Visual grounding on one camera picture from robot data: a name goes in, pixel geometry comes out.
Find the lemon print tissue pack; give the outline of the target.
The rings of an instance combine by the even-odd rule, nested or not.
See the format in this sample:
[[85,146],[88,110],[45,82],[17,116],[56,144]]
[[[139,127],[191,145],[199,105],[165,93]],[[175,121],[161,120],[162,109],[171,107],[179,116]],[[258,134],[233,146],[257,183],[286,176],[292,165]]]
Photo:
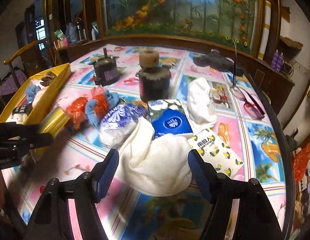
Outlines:
[[244,161],[210,128],[188,139],[191,149],[196,150],[204,162],[210,163],[217,172],[233,179]]

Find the white towel cloth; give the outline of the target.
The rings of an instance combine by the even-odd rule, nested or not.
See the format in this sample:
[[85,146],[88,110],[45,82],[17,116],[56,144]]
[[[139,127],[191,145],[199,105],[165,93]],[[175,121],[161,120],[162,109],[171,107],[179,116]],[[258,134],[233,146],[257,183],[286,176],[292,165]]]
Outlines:
[[[188,84],[183,104],[193,134],[211,128],[217,115],[209,97],[208,81],[199,77]],[[166,134],[155,139],[154,128],[140,118],[119,150],[115,178],[131,188],[153,197],[165,197],[184,191],[191,183],[188,165],[190,146],[186,137]]]

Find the blue white patterned bag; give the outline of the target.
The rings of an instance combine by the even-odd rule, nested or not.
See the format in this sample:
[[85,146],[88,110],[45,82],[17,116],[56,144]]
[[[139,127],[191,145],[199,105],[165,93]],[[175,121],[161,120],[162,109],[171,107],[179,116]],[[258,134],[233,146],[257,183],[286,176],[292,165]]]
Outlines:
[[115,148],[121,145],[134,131],[139,119],[145,116],[143,105],[135,103],[118,104],[101,120],[99,138],[101,144]]

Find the orange blue scrubber bundle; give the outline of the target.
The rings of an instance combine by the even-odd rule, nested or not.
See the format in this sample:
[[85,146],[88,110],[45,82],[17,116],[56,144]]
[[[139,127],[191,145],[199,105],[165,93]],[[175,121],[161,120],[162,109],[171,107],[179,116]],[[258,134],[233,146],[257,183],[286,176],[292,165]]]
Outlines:
[[101,120],[119,103],[117,92],[110,92],[102,86],[90,90],[90,97],[80,96],[66,108],[71,127],[79,130],[83,123],[99,128]]

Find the blue tissue pack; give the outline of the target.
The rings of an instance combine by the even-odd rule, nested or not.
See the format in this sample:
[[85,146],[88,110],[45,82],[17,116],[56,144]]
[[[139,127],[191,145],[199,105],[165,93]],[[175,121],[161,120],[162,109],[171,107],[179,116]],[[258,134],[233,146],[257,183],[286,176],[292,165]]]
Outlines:
[[153,100],[149,101],[147,106],[149,119],[154,128],[155,138],[166,134],[181,135],[186,138],[192,136],[192,127],[180,100]]

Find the striped sponge pack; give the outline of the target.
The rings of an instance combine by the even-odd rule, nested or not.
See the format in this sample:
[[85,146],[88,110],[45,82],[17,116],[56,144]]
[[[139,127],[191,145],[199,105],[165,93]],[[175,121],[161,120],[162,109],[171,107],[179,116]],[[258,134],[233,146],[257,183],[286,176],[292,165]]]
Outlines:
[[31,151],[32,157],[35,161],[39,161],[45,151],[52,145],[56,136],[69,122],[70,117],[61,107],[56,107],[51,113],[49,113],[39,126],[39,134],[45,134],[44,146],[35,148]]

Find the black label sponge pack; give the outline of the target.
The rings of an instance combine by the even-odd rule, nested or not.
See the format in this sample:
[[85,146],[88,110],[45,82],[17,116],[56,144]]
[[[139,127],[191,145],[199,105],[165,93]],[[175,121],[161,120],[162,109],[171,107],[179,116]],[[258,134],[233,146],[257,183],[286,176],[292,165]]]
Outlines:
[[28,119],[28,116],[30,115],[32,109],[33,107],[31,103],[15,107],[6,122],[15,122],[16,124],[23,125]]

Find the pink rose tissue pack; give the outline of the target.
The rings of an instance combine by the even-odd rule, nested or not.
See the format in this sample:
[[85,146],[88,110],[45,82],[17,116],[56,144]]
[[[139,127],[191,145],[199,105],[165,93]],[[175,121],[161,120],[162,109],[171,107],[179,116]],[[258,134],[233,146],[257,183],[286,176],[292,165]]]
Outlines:
[[41,97],[44,95],[44,93],[47,91],[48,87],[44,87],[41,90],[39,90],[39,92],[37,92],[37,94],[34,97],[34,100],[32,102],[32,107],[34,108],[36,106],[36,104],[39,102],[39,100],[41,99]]

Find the colourful fruit print tablecloth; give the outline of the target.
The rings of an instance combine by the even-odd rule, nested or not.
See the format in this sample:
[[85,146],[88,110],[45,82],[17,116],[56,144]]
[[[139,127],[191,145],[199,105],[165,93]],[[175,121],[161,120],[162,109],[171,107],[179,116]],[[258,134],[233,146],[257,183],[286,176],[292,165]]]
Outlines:
[[[237,180],[255,177],[261,182],[283,228],[286,185],[270,112],[265,111],[262,120],[252,119],[245,102],[230,92],[232,74],[195,65],[192,61],[195,53],[170,48],[158,48],[158,51],[159,63],[171,67],[171,98],[185,101],[192,80],[204,77],[208,81],[209,96],[217,114],[212,130],[244,162],[232,175]],[[5,182],[22,219],[25,222],[30,219],[49,179],[74,179],[90,171],[107,152],[98,130],[88,126],[74,135],[60,133],[40,163],[4,170]],[[194,183],[175,196],[156,198],[118,180],[113,181],[107,197],[97,206],[110,239],[196,239],[209,209]]]

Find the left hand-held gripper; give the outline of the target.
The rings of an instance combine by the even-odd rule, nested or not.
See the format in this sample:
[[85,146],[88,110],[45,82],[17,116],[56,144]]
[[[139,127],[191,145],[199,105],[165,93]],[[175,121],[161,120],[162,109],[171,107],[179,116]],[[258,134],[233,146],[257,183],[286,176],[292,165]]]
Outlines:
[[39,132],[39,124],[0,123],[0,170],[19,166],[30,150],[50,146],[53,136]]

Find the black motor with shaft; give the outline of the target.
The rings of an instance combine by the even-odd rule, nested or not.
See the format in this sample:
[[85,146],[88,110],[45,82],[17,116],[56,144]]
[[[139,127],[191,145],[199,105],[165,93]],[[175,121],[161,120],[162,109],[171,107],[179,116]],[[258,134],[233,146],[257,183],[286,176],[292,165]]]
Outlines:
[[95,85],[107,86],[116,83],[120,73],[116,64],[116,56],[109,56],[107,48],[103,48],[104,56],[95,61],[93,81]]

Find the brown pine cone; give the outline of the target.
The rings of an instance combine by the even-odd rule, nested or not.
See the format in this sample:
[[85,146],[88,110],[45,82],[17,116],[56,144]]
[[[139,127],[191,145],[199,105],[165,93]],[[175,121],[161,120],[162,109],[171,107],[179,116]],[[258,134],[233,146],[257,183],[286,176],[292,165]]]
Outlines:
[[48,87],[56,77],[56,74],[49,71],[41,78],[40,84],[44,87]]

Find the purple cloth side table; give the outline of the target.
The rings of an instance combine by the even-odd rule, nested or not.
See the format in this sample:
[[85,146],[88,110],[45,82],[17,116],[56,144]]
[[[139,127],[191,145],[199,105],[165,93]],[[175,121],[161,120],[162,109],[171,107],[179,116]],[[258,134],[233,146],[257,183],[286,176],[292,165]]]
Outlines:
[[[17,77],[19,84],[21,86],[27,80],[27,77],[21,69],[16,70],[15,74],[16,74],[16,77]],[[0,96],[13,94],[17,90],[18,90],[18,87],[17,87],[12,75],[7,77],[7,79],[5,81],[0,83]]]

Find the wooden chair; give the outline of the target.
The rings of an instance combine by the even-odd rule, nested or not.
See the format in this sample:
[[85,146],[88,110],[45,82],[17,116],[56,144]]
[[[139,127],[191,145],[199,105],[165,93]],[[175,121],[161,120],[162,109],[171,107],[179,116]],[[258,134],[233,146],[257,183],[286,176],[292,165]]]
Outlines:
[[48,68],[47,60],[49,57],[44,57],[41,54],[41,50],[39,45],[44,45],[44,50],[49,52],[47,49],[47,39],[44,38],[42,40],[32,41],[31,43],[23,46],[19,50],[17,50],[9,59],[6,59],[3,64],[9,67],[9,70],[13,76],[14,83],[17,88],[20,88],[21,84],[17,78],[12,62],[16,58],[20,58],[26,72],[26,76],[30,77],[31,74],[37,74],[43,70]]

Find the purple bottles on shelf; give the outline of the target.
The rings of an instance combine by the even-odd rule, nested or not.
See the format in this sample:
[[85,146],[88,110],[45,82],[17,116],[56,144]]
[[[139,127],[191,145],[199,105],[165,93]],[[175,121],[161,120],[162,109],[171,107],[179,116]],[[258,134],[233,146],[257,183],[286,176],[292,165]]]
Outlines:
[[283,63],[284,63],[284,55],[280,53],[278,50],[276,50],[271,61],[271,67],[277,72],[279,72]]

